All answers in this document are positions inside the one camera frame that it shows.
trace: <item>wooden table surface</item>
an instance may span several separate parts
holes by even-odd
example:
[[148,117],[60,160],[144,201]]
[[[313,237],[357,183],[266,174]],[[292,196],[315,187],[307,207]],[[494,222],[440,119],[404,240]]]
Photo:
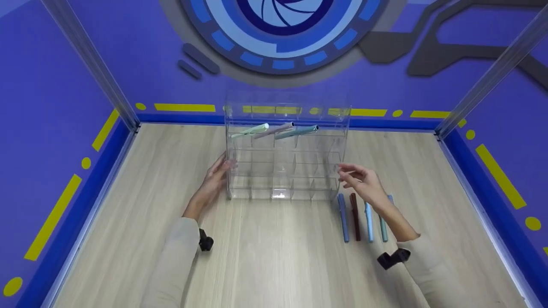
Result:
[[[143,125],[55,306],[138,307],[167,230],[224,147],[224,127]],[[345,161],[378,172],[477,307],[525,307],[432,134],[352,131]],[[390,231],[382,242],[378,216],[375,241],[362,225],[356,242],[347,212],[350,243],[334,204],[221,196],[201,219],[215,245],[198,253],[183,306],[428,307],[403,265],[377,264],[396,249]]]

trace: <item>white sleeve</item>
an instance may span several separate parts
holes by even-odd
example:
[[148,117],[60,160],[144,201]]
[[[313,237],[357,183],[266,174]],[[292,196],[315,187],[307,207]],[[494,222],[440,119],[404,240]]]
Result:
[[165,239],[149,278],[141,308],[179,308],[196,251],[199,228],[194,219],[179,218]]
[[422,235],[413,241],[398,242],[397,245],[411,252],[409,260],[404,264],[430,308],[470,307],[462,285],[449,271],[426,236]]

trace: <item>pen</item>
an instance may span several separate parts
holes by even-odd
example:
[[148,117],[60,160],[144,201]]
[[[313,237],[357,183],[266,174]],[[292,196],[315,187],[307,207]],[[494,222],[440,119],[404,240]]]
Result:
[[240,136],[254,135],[256,133],[262,133],[262,132],[266,131],[268,128],[269,128],[268,123],[257,125],[257,126],[248,128],[248,129],[246,129],[242,132],[233,134],[232,136],[230,136],[230,138],[237,138],[237,137],[240,137]]
[[[390,202],[394,204],[394,199],[392,198],[392,195],[388,195],[388,199],[390,199]],[[383,242],[388,242],[388,233],[386,232],[386,222],[380,215],[379,215],[379,219],[380,219],[380,233],[383,237]]]
[[283,133],[277,134],[274,137],[274,139],[278,140],[278,139],[284,139],[284,138],[291,137],[291,136],[296,136],[296,135],[304,135],[304,134],[315,133],[318,130],[319,130],[318,125],[312,125],[312,126],[307,126],[307,127],[295,127],[293,130],[290,130],[288,132],[283,132]]
[[352,205],[352,216],[354,216],[354,230],[356,232],[356,241],[362,240],[362,234],[359,231],[359,218],[358,218],[358,203],[356,201],[356,194],[353,192],[350,194],[350,204]]
[[258,138],[265,137],[265,136],[268,136],[268,135],[272,135],[272,134],[275,134],[275,133],[283,132],[284,130],[291,129],[294,126],[295,126],[295,123],[289,122],[289,123],[286,123],[282,126],[273,127],[273,128],[270,128],[269,130],[267,130],[264,133],[255,134],[253,136],[253,139],[258,139]]
[[342,221],[342,237],[345,243],[349,242],[348,238],[348,227],[346,226],[346,205],[344,204],[344,195],[342,193],[337,195],[339,200],[339,211],[341,212],[341,221]]
[[373,215],[371,214],[371,205],[366,202],[366,217],[367,217],[367,235],[369,243],[373,243]]

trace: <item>acrylic compartment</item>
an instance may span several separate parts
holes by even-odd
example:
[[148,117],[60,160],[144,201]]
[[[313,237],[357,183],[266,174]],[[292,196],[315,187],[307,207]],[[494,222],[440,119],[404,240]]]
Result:
[[[345,101],[311,99],[303,93],[231,93],[225,104],[229,198],[332,200],[339,190],[338,164],[343,161],[350,120]],[[280,133],[241,135],[251,127],[269,130],[293,122],[319,126],[304,135],[276,139]]]

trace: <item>dark red pen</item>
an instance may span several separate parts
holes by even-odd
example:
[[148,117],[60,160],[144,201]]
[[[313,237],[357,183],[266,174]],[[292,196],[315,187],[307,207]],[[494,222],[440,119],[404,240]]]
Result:
[[350,194],[350,204],[352,205],[352,216],[354,216],[354,229],[356,231],[356,240],[362,240],[362,234],[359,231],[359,217],[358,217],[358,203],[356,201],[356,194],[353,192]]

